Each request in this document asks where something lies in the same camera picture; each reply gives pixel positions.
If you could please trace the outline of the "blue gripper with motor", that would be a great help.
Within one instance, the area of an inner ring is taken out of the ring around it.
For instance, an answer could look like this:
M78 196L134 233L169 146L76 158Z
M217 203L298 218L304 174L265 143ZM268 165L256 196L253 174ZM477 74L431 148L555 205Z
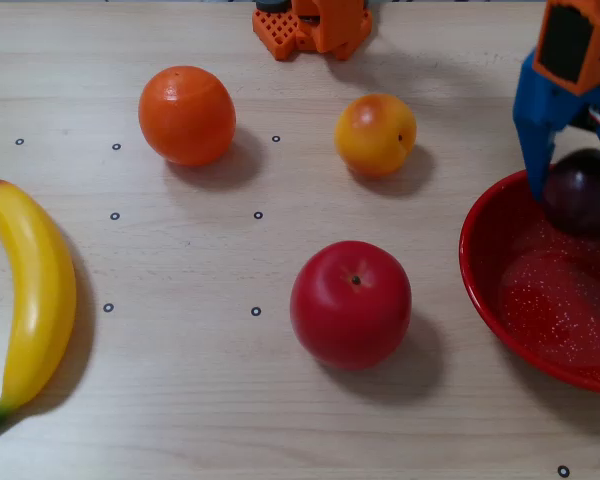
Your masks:
M555 131L567 125L594 131L600 141L600 85L576 95L534 69L536 50L524 60L514 101L520 148L533 197L541 201L554 153Z

